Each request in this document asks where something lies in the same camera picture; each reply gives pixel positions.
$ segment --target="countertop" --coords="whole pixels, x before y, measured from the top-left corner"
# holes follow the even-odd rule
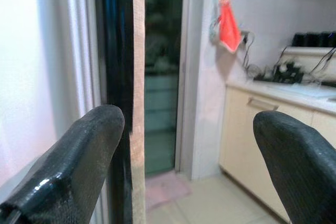
[[[336,115],[336,88],[316,84],[280,84],[261,81],[227,81],[228,87],[264,95],[279,101]]]

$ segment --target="glass door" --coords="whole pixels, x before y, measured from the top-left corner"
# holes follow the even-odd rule
[[[175,166],[182,0],[145,0],[145,173]]]

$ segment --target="hanging towel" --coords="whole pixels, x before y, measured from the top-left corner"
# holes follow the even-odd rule
[[[219,17],[219,39],[231,53],[235,53],[241,41],[230,0],[219,0],[221,15]]]

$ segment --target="wall shelf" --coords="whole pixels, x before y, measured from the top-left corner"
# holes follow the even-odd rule
[[[332,50],[332,47],[287,47],[284,55],[323,56]]]

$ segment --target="pink mat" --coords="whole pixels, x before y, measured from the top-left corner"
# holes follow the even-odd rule
[[[188,184],[174,171],[147,178],[145,185],[147,211],[191,194]]]

